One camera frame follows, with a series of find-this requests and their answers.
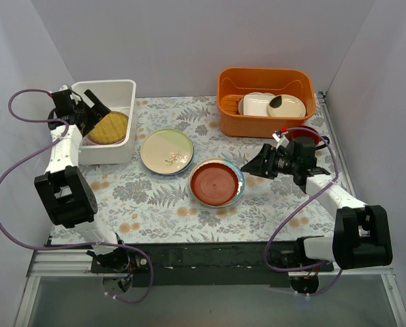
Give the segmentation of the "cream and blue plate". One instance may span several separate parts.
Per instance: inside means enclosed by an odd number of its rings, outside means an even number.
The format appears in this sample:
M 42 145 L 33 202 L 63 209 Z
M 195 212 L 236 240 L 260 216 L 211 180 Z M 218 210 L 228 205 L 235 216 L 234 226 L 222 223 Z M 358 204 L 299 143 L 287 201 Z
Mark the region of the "cream and blue plate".
M 193 173 L 194 173 L 199 167 L 201 167 L 202 165 L 204 165 L 204 164 L 209 164 L 209 163 L 215 163 L 215 162 L 221 163 L 221 164 L 225 164 L 225 165 L 227 165 L 228 167 L 230 167 L 231 169 L 233 169 L 233 171 L 236 173 L 236 175 L 237 175 L 237 177 L 238 177 L 238 179 L 239 179 L 239 188 L 238 188 L 238 191 L 236 192 L 236 195 L 233 197 L 232 200 L 230 200 L 229 202 L 227 202 L 226 204 L 223 204 L 223 205 L 221 205 L 221 206 L 210 206 L 210 205 L 204 204 L 203 202 L 199 201 L 199 200 L 194 196 L 194 194 L 193 194 L 193 192 L 192 192 L 192 190 L 191 190 L 191 177 L 193 176 Z M 189 176 L 189 189 L 190 189 L 192 195 L 194 196 L 194 198 L 195 198 L 196 200 L 198 200 L 200 203 L 202 203 L 202 204 L 204 204 L 204 205 L 206 205 L 206 206 L 209 206 L 209 207 L 213 207 L 213 208 L 221 208 L 221 207 L 226 207 L 226 206 L 229 206 L 229 205 L 235 203 L 235 202 L 242 196 L 242 194 L 243 194 L 243 192 L 244 192 L 244 190 L 245 190 L 245 178 L 244 178 L 243 173 L 240 171 L 240 168 L 239 168 L 238 166 L 236 166 L 235 164 L 233 164 L 230 160 L 222 159 L 222 158 L 209 158 L 209 159 L 205 159 L 204 161 L 201 161 L 201 162 L 200 162 L 199 164 L 197 164 L 197 165 L 195 166 L 195 168 L 191 171 L 191 174 L 190 174 L 190 176 Z

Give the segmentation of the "red-brown scalloped plate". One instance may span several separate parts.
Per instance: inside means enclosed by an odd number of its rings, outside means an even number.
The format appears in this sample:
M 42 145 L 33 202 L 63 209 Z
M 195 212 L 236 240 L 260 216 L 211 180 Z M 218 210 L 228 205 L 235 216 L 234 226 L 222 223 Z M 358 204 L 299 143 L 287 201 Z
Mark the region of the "red-brown scalloped plate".
M 191 190 L 204 204 L 221 206 L 236 195 L 239 179 L 236 173 L 223 163 L 206 163 L 191 177 Z

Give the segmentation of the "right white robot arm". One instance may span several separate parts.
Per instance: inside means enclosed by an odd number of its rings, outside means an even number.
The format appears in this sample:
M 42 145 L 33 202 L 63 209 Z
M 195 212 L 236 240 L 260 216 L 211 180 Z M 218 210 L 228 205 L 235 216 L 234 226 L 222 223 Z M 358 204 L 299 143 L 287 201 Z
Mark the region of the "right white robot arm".
M 283 138 L 277 146 L 265 144 L 242 172 L 267 179 L 290 175 L 311 201 L 318 201 L 334 218 L 331 237 L 297 239 L 294 265 L 310 270 L 318 262 L 340 268 L 388 266 L 393 259 L 388 215 L 380 205 L 370 206 L 335 184 L 330 173 L 317 165 L 312 138 Z

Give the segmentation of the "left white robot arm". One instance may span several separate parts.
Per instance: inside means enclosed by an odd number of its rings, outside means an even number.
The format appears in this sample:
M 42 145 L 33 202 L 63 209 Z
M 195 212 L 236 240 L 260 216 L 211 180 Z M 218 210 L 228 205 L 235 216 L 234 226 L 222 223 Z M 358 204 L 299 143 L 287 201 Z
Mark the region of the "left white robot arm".
M 63 86 L 51 98 L 55 107 L 48 127 L 55 144 L 45 173 L 34 179 L 35 188 L 54 225 L 78 233 L 93 248 L 89 256 L 121 273 L 129 268 L 130 256 L 119 236 L 96 216 L 97 200 L 78 167 L 83 137 L 111 111 L 89 89 L 79 95 Z

